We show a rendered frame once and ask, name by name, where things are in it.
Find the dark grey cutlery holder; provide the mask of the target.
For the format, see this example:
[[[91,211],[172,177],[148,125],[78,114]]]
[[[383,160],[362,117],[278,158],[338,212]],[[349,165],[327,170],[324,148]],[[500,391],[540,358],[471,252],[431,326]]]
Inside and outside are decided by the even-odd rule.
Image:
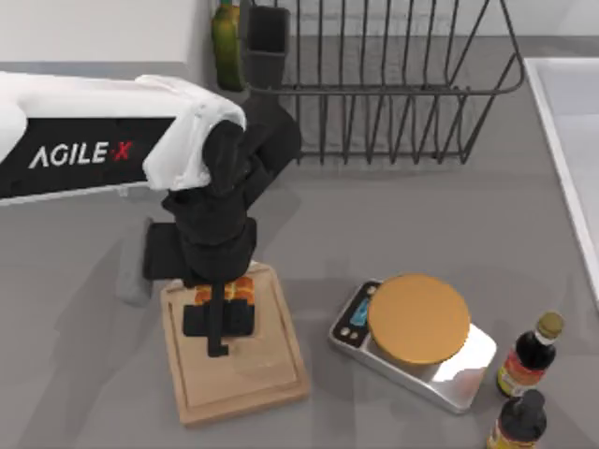
[[[290,12],[284,7],[251,6],[245,48],[245,78],[251,87],[278,90],[289,47]]]

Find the orange-brown bread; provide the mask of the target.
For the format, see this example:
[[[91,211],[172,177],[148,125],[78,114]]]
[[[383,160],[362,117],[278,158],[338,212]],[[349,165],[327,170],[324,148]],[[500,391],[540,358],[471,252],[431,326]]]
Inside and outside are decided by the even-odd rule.
[[[199,285],[195,288],[194,304],[201,306],[212,298],[211,285]],[[224,301],[245,300],[249,306],[255,305],[255,286],[252,278],[243,276],[225,285]]]

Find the dark sauce bottle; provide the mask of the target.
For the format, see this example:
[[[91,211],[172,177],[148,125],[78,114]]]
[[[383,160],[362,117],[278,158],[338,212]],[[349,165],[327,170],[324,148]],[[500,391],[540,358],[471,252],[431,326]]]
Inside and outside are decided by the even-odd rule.
[[[497,370],[497,386],[504,395],[520,397],[538,386],[556,357],[555,342],[563,328],[563,316],[546,311],[532,330],[519,335]]]
[[[545,402],[535,389],[510,398],[494,422],[486,449],[537,449],[548,427]]]

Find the green bottle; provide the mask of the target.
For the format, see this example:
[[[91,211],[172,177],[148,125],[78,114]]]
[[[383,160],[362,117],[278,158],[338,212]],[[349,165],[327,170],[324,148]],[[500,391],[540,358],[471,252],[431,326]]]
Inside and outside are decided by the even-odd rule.
[[[235,93],[245,88],[238,39],[240,15],[233,0],[218,0],[211,22],[217,84],[220,89]]]

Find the white sink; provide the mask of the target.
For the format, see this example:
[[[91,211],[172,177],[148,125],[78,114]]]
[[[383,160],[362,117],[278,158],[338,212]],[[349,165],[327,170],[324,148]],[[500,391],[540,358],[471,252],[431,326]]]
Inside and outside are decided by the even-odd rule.
[[[524,65],[599,310],[599,57]]]

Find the silver kitchen scale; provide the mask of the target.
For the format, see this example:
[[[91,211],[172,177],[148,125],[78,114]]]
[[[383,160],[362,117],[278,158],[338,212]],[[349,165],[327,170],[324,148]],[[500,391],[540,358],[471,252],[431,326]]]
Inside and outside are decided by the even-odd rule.
[[[464,297],[431,275],[363,282],[329,328],[350,358],[452,413],[466,413],[497,352]]]

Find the wooden cutting board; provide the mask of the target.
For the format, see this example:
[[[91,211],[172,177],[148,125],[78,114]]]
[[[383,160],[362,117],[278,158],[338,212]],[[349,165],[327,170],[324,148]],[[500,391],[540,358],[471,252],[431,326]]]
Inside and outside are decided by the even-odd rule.
[[[180,422],[186,427],[253,413],[308,396],[310,382],[276,271],[254,262],[254,333],[228,338],[229,354],[207,356],[205,337],[183,334],[183,307],[195,295],[179,280],[160,294],[162,321]]]

